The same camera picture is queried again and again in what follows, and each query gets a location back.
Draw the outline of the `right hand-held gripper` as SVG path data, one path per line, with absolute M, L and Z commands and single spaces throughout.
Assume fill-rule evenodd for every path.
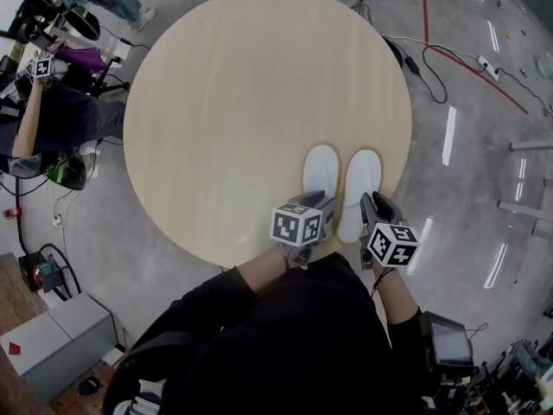
M 398 225 L 402 221 L 398 206 L 377 191 L 372 195 L 365 192 L 359 205 L 363 224 L 369 233 L 362 239 L 362 248 L 384 268 L 408 268 L 416 256 L 420 241 L 414 227 Z M 391 224 L 376 224 L 376 214 Z

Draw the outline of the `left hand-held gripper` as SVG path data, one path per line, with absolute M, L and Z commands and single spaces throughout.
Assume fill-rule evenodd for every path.
M 270 239 L 280 245 L 289 263 L 306 265 L 315 248 L 332 236 L 336 198 L 318 207 L 325 198 L 324 190 L 314 190 L 272 210 Z

